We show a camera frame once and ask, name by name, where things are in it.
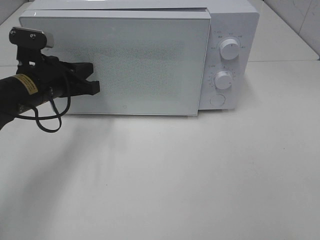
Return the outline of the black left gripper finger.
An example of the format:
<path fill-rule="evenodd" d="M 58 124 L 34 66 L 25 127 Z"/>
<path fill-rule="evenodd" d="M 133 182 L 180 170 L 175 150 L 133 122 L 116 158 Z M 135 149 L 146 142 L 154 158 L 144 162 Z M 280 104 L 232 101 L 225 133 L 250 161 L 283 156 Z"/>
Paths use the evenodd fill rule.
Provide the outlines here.
<path fill-rule="evenodd" d="M 82 95 L 96 95 L 100 92 L 100 82 L 99 81 L 87 81 L 83 79 L 76 79 L 69 81 L 69 90 L 65 91 L 64 96 L 75 97 Z"/>
<path fill-rule="evenodd" d="M 50 56 L 49 62 L 52 65 L 52 71 L 50 77 L 53 80 L 58 80 L 63 78 L 63 74 L 71 72 L 82 79 L 87 79 L 90 75 L 94 73 L 94 66 L 90 62 L 64 62 L 60 61 L 56 56 Z"/>

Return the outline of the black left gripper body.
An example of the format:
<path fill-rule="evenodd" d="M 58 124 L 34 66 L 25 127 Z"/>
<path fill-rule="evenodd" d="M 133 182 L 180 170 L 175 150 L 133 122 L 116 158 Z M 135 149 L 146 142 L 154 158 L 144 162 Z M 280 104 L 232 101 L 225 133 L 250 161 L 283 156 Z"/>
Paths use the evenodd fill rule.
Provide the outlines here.
<path fill-rule="evenodd" d="M 16 76 L 25 78 L 32 88 L 28 103 L 41 105 L 55 98 L 71 98 L 75 86 L 75 64 L 55 56 L 40 56 L 17 67 Z"/>

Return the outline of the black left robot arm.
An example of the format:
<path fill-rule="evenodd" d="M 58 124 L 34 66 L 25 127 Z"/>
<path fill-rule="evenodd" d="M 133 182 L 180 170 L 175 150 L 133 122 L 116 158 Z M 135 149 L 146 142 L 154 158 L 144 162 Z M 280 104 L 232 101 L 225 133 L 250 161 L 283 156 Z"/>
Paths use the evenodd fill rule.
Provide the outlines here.
<path fill-rule="evenodd" d="M 99 81 L 89 81 L 94 72 L 90 62 L 69 63 L 54 56 L 42 56 L 35 66 L 19 66 L 15 75 L 0 81 L 0 126 L 14 119 L 35 121 L 47 133 L 41 122 L 62 120 L 71 106 L 71 98 L 96 95 Z"/>

